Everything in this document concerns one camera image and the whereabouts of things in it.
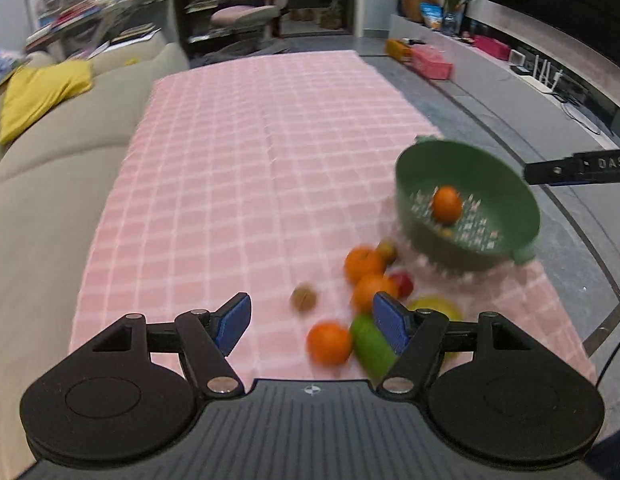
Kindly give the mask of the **orange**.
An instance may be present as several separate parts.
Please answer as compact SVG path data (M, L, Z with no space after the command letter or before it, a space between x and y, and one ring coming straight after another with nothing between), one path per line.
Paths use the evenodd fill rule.
M375 247L361 245L352 248L344 261L346 280L357 285L367 275L383 275L387 268L386 261Z
M336 367L348 361L353 343L349 330L342 324L319 322L309 330L306 348L316 364Z
M396 282L382 274L365 275L354 285L350 304L357 313L371 314L373 300L378 292L384 292L394 299L399 298Z

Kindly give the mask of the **brown small fruit lone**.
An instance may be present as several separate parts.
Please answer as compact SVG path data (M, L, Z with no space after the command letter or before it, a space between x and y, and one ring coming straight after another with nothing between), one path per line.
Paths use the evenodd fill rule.
M306 313L316 307L318 293L316 289L308 283L298 284L289 297L292 308L299 313Z

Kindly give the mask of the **yellow green pear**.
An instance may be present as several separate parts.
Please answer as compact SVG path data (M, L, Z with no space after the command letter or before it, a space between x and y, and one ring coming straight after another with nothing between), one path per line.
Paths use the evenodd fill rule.
M409 301L406 308L410 311L432 310L444 314L450 321L464 320L459 307L451 300L437 295L426 295Z

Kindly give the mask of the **green cucumber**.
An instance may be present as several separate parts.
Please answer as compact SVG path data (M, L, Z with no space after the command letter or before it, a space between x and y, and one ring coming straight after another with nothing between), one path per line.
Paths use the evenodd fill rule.
M358 314L350 325L353 353L368 375L377 385L397 361L397 355L382 332L376 327L372 316Z

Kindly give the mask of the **brown small fruit near bowl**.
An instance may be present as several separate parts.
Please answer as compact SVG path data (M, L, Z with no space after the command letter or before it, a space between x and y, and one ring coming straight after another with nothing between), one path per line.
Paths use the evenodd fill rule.
M398 258L398 250L391 238L384 238L376 246L376 252L384 260L386 266L391 266Z

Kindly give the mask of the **white wifi router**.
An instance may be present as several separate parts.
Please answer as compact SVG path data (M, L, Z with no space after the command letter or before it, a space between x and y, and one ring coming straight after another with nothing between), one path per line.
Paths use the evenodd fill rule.
M542 58L536 54L534 58L527 62L523 69L525 73L520 78L532 88L543 94L552 94L557 90L560 78L564 75L564 70L552 63L549 58Z

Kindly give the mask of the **magenta box on bench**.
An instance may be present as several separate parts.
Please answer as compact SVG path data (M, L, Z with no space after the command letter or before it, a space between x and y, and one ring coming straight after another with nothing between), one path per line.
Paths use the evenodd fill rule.
M474 37L474 47L501 61L507 61L511 53L511 48L507 44L482 35Z

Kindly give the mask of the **pink checked tablecloth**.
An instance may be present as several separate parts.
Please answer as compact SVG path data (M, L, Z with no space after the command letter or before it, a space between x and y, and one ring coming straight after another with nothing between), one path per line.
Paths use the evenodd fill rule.
M359 378L313 364L317 322L349 323L344 261L399 233L394 166L437 128L352 51L243 58L155 84L92 243L70 344L122 316L169 322L252 297L230 362L255 378ZM294 288L316 307L299 313Z

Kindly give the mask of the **pink storage box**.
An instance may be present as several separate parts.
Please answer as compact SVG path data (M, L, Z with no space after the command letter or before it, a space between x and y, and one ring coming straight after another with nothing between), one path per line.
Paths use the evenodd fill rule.
M429 80L447 80L452 73L453 64L444 54L427 44L417 44L412 48L411 67Z

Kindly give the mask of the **yellow box on floor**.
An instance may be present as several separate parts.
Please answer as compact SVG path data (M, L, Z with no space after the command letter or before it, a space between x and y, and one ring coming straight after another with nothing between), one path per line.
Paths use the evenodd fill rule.
M411 62L412 48L410 44L406 44L399 39L387 39L385 42L385 52L390 58L401 64Z

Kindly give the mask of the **beige sofa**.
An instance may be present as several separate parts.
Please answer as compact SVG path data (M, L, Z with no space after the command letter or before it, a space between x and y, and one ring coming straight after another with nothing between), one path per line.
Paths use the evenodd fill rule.
M88 91L0 145L0 479L32 464L19 401L68 352L94 231L154 83L187 69L162 35L99 54Z

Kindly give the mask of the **yellow cushion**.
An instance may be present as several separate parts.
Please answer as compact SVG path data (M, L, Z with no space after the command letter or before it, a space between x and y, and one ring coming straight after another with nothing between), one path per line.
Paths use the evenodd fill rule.
M0 145L16 140L56 105L88 92L93 87L90 61L16 70L4 94L0 115Z

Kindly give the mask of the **blue patterned cushion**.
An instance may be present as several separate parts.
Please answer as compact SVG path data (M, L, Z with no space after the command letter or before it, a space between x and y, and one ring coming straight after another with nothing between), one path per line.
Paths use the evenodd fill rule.
M22 52L0 49L0 87L25 63L25 60L26 57Z

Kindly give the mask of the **cluttered desk with books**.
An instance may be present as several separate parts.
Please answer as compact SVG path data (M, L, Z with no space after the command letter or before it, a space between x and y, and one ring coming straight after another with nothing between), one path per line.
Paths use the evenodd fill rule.
M144 6L161 0L25 0L32 27L27 53L45 51L63 60L109 40Z

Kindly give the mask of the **pink office chair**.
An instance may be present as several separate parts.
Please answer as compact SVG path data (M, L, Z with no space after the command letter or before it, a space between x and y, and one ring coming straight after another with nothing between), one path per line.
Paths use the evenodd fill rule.
M224 32L264 32L269 38L281 38L282 13L288 0L232 0L228 6L214 12L211 30Z

